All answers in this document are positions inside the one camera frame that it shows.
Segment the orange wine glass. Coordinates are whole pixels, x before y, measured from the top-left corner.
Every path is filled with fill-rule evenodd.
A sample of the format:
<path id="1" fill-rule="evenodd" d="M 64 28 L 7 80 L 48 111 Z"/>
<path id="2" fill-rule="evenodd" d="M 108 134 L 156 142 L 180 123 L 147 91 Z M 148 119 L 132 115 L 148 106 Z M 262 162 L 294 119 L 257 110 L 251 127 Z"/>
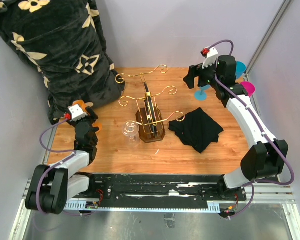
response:
<path id="1" fill-rule="evenodd" d="M 68 109 L 71 114 L 71 123 L 78 123 L 79 121 L 86 120 L 89 121 L 93 128 L 97 128 L 96 132 L 99 133 L 103 126 L 101 123 L 97 122 L 99 117 L 92 109 L 93 103 L 85 103 L 83 100 L 76 100 L 72 103 Z"/>

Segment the blue wine glass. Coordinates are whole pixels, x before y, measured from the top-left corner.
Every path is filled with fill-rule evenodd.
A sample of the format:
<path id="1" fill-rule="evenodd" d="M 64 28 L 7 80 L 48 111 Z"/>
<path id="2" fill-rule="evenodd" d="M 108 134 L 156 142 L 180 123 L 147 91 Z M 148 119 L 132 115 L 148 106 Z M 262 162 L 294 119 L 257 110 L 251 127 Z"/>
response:
<path id="1" fill-rule="evenodd" d="M 204 101 L 207 99 L 208 95 L 206 93 L 206 90 L 208 90 L 211 86 L 210 85 L 205 85 L 203 87 L 200 87 L 199 90 L 197 90 L 194 93 L 194 97 L 198 101 Z"/>
<path id="2" fill-rule="evenodd" d="M 247 67 L 243 62 L 237 61 L 235 71 L 236 79 L 239 79 L 245 73 L 246 69 Z"/>

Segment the clear wine glass front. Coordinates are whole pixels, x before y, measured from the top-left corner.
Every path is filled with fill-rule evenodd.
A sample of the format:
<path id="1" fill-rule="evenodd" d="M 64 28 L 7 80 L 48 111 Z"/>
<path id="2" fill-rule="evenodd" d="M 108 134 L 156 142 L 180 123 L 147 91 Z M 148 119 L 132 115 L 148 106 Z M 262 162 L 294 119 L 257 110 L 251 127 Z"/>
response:
<path id="1" fill-rule="evenodd" d="M 135 148 L 140 143 L 139 125 L 134 121 L 126 121 L 122 126 L 125 143 L 128 147 Z"/>

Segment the magenta wine glass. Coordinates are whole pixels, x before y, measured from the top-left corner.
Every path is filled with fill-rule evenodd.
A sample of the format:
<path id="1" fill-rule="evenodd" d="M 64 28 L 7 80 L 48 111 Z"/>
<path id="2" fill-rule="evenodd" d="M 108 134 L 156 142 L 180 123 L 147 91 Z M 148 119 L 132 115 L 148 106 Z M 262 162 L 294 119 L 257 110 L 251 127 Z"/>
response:
<path id="1" fill-rule="evenodd" d="M 243 86 L 246 95 L 252 97 L 256 91 L 256 87 L 248 81 L 242 81 L 240 84 Z"/>

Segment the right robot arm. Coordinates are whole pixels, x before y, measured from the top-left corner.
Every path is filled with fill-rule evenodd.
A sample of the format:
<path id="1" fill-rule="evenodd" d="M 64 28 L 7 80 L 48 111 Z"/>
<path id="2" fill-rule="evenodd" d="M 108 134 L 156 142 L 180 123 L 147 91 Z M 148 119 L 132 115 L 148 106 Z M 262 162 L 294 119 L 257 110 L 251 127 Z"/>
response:
<path id="1" fill-rule="evenodd" d="M 253 183 L 275 184 L 272 177 L 287 166 L 288 144 L 278 140 L 265 126 L 252 106 L 246 88 L 236 82 L 237 61 L 221 55 L 211 63 L 191 65 L 184 82 L 189 89 L 210 85 L 223 106 L 234 116 L 247 140 L 249 151 L 236 170 L 219 178 L 216 193 L 222 200 L 230 199 L 241 188 Z"/>

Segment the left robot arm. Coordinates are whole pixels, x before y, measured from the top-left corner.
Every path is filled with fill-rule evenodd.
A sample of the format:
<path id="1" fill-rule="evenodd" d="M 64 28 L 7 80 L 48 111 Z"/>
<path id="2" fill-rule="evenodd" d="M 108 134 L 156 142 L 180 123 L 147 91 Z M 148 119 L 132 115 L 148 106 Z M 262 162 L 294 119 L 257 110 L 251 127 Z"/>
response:
<path id="1" fill-rule="evenodd" d="M 69 199 L 83 195 L 91 198 L 97 193 L 93 174 L 81 169 L 93 163 L 97 156 L 99 127 L 93 124 L 98 115 L 89 106 L 74 104 L 65 115 L 65 122 L 74 127 L 74 148 L 64 159 L 38 165 L 25 198 L 28 210 L 59 215 Z"/>

